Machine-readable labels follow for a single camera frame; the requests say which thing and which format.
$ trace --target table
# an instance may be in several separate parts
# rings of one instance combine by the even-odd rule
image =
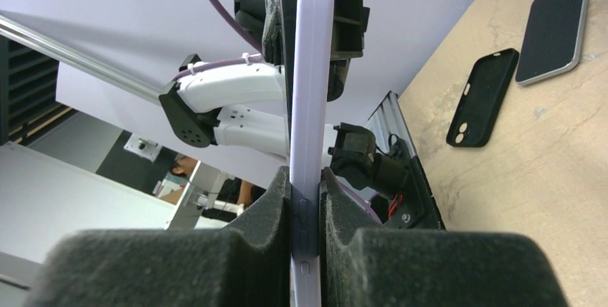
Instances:
[[[608,306],[608,0],[590,1],[576,69],[512,82],[485,147],[445,143],[473,64],[521,48],[532,1],[475,0],[399,104],[449,230],[528,235],[573,306]]]

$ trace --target purple cable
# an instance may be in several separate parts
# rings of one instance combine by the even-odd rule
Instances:
[[[342,184],[340,181],[338,181],[338,185],[340,186],[340,188],[342,188],[342,190],[344,190],[348,195],[350,195],[351,198],[355,200],[355,202],[358,202],[359,204],[361,204],[361,206],[365,209],[367,214],[369,216],[371,216],[371,218],[374,219],[374,221],[376,221],[380,225],[382,225],[382,220],[380,220],[380,217],[378,217],[378,214],[376,214],[376,212],[370,207],[369,204],[367,204],[367,202],[364,201],[364,199],[362,199],[355,191],[349,189],[346,185]]]
[[[256,49],[258,52],[262,52],[262,45],[256,42],[256,40],[253,39],[253,37],[251,37],[251,35],[247,33],[230,14],[228,14],[228,11],[222,6],[222,4],[219,3],[219,0],[209,0],[209,2],[211,2],[211,5],[213,5],[219,15],[224,18],[224,20],[228,23],[228,25],[230,25],[230,27],[233,28],[234,31],[236,31],[243,39],[245,39],[247,43],[254,47],[254,49]]]
[[[250,63],[260,63],[260,62],[264,62],[264,57],[261,54],[251,55],[251,56],[249,56],[248,60]],[[247,61],[243,57],[231,58],[229,60],[221,60],[221,61],[205,63],[204,65],[194,67],[193,70],[195,73],[204,72],[205,70],[209,70],[209,69],[213,69],[213,68],[227,67],[229,65],[244,65],[246,63],[247,63]],[[189,75],[191,75],[190,70],[188,70],[188,69],[182,70],[177,75],[175,75],[175,77],[171,81],[177,81],[177,80],[179,80],[183,77],[189,76]]]

